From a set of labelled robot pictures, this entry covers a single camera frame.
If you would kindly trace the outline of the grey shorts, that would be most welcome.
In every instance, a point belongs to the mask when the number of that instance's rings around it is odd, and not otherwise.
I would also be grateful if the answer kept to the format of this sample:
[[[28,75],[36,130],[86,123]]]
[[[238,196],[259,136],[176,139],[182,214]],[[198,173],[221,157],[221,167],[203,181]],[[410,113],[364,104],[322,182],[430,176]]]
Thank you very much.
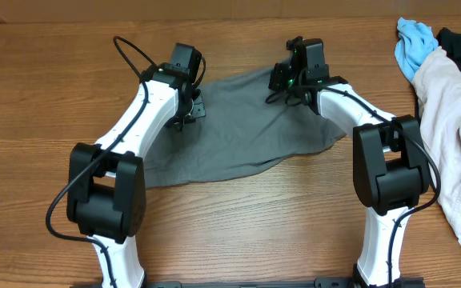
[[[144,161],[146,187],[251,176],[344,136],[305,106],[267,104],[270,75],[266,68],[202,85],[205,116],[159,132]]]

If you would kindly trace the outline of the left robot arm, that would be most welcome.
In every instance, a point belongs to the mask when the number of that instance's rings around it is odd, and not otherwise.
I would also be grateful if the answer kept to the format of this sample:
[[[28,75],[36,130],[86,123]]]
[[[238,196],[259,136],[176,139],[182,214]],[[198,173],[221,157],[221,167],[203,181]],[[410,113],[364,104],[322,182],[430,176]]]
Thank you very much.
[[[182,129],[197,109],[206,60],[193,46],[175,45],[169,62],[138,73],[138,91],[114,127],[70,154],[66,215],[96,249],[102,287],[144,287],[135,235],[146,209],[144,159],[165,126]]]

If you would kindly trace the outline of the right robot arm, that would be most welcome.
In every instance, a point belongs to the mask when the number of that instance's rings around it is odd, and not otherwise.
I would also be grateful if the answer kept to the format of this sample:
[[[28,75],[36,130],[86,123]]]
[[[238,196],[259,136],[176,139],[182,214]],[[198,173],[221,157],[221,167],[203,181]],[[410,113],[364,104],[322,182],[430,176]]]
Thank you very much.
[[[275,64],[266,102],[285,94],[288,106],[302,104],[333,122],[353,142],[353,185],[366,208],[363,248],[349,278],[320,278],[317,287],[423,287],[405,278],[399,257],[408,219],[430,185],[430,157],[416,119],[396,117],[331,76],[323,40],[301,36],[286,43],[290,57]]]

